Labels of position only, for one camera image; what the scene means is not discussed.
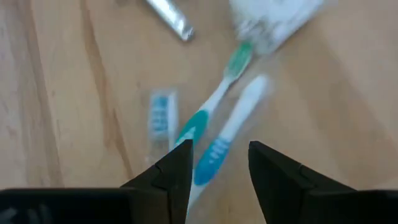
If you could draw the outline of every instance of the wood grain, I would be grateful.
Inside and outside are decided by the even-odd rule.
[[[139,0],[0,0],[0,187],[117,187],[150,166],[152,90],[176,88],[180,124],[221,80],[237,46],[228,0],[176,3],[197,30],[182,43]],[[262,141],[357,189],[398,187],[398,3],[340,1],[222,101],[197,159],[242,88],[274,92],[236,138],[189,223],[264,223],[247,148]]]

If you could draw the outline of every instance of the black object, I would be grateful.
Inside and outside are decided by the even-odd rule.
[[[357,191],[260,143],[249,170],[267,224],[398,223],[398,191]]]
[[[0,223],[185,223],[192,141],[183,142],[120,189],[0,192]]]

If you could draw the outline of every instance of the wooden floor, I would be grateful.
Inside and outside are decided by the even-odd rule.
[[[150,166],[149,94],[174,86],[180,123],[237,46],[228,0],[178,0],[183,44],[140,0],[0,0],[0,187],[117,187]],[[264,223],[250,140],[357,189],[398,188],[398,1],[331,5],[228,93],[199,156],[258,73],[274,94],[236,138],[190,223]]]

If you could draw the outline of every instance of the silver tube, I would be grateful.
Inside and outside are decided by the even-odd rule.
[[[193,37],[193,27],[172,0],[146,1],[183,41],[188,41]]]

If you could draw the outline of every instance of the green toothbrush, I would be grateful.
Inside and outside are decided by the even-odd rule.
[[[199,108],[199,110],[191,117],[182,129],[175,147],[183,143],[187,139],[193,140],[195,145],[203,136],[208,123],[214,113],[214,110],[220,103],[222,97],[228,90],[229,86],[234,83],[249,65],[253,54],[253,46],[249,42],[243,42],[237,50],[232,54],[227,67],[224,69],[224,78],[220,85],[210,96],[210,98]]]

